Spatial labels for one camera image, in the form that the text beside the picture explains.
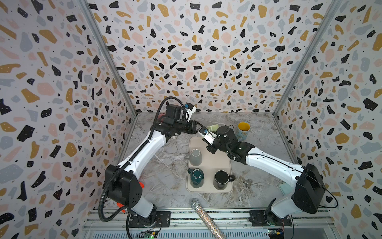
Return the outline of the blue glazed mug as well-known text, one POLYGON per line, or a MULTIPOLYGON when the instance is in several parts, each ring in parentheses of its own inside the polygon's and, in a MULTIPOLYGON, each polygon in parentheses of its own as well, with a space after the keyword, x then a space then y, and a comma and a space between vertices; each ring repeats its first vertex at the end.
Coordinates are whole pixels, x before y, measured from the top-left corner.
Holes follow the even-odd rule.
POLYGON ((247 122, 240 122, 237 126, 237 138, 239 141, 245 141, 249 132, 250 132, 251 126, 247 122))

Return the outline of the light green mug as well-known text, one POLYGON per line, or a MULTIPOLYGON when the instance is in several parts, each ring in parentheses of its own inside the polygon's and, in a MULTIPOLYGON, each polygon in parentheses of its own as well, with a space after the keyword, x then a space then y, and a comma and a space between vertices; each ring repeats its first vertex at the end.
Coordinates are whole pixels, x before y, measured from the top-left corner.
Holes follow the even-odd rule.
POLYGON ((210 126, 207 126, 207 129, 211 132, 216 132, 217 129, 219 128, 219 125, 218 124, 214 124, 214 125, 210 125, 210 126))

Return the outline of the pink mug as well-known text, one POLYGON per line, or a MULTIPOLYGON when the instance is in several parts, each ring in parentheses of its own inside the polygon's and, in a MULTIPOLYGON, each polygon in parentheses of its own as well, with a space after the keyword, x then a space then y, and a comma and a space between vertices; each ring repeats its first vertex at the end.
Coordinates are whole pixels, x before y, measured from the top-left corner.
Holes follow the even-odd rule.
POLYGON ((160 113, 157 117, 157 120, 162 120, 165 117, 165 113, 160 113))

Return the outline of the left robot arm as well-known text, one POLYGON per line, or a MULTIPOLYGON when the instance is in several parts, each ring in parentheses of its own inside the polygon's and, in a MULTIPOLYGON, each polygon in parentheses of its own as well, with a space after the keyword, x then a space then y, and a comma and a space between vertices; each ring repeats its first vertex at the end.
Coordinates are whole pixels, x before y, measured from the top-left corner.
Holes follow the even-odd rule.
POLYGON ((101 221, 109 222, 124 210, 136 218, 141 225, 150 227, 156 222, 157 207, 143 197, 139 178, 154 154, 171 137, 181 133, 197 133, 198 122, 191 119, 196 110, 196 107, 190 103, 183 106, 167 105, 165 114, 156 115, 150 132, 133 153, 118 165, 107 167, 98 207, 98 216, 101 221), (122 205, 109 217, 103 212, 106 199, 122 205))

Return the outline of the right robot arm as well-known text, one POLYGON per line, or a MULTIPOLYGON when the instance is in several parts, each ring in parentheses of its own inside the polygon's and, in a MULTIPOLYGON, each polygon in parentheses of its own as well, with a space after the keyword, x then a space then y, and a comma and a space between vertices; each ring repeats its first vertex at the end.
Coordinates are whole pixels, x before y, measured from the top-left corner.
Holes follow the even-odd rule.
POLYGON ((267 154, 250 143, 239 141, 233 129, 226 125, 216 132, 203 126, 199 134, 212 154, 217 150, 225 152, 231 160, 261 169, 293 188, 289 194, 269 203, 263 222, 276 225, 278 220, 296 212, 317 213, 326 188, 316 166, 310 163, 301 166, 267 154))

